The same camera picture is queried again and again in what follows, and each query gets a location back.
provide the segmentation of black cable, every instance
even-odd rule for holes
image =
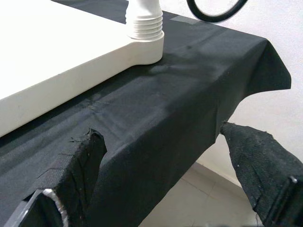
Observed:
[[[210,16],[208,14],[203,13],[198,6],[196,5],[195,0],[187,0],[188,7],[190,11],[200,20],[206,21],[206,22],[220,22],[223,20],[226,20],[230,17],[232,17],[234,14],[236,14],[247,2],[248,0],[238,0],[238,2],[228,11],[225,13],[222,13],[217,16]]]

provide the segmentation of black fabric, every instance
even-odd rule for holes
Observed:
[[[303,226],[302,219],[296,221],[302,218],[303,185],[292,184],[303,177],[300,160],[266,132],[224,123],[221,133],[229,146],[237,178],[264,225]]]
[[[85,214],[107,150],[102,135],[93,129],[69,142],[69,149],[62,150],[47,171],[37,177],[25,198],[36,190],[53,189],[69,216],[69,226],[82,227],[86,225]]]
[[[124,22],[127,1],[73,7]],[[160,62],[131,67],[0,139],[0,225],[67,147],[67,138],[94,128],[107,154],[89,226],[138,226],[215,142],[222,121],[244,97],[290,88],[290,75],[266,39],[171,20],[176,16],[164,12]]]

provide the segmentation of white wall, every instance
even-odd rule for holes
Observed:
[[[205,12],[228,9],[237,0],[196,0]],[[164,11],[194,16],[186,0],[160,0]],[[229,120],[271,133],[303,161],[303,1],[249,0],[231,19],[219,25],[267,38],[292,75],[292,88],[255,94],[243,100]],[[223,136],[198,163],[238,183]]]

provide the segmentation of gray tape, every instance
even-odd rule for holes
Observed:
[[[176,16],[173,17],[171,20],[188,23],[190,25],[194,25],[195,23],[200,22],[199,20],[183,17],[183,16]]]

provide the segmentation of tiled floor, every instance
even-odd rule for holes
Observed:
[[[140,227],[257,226],[247,199],[190,169]]]

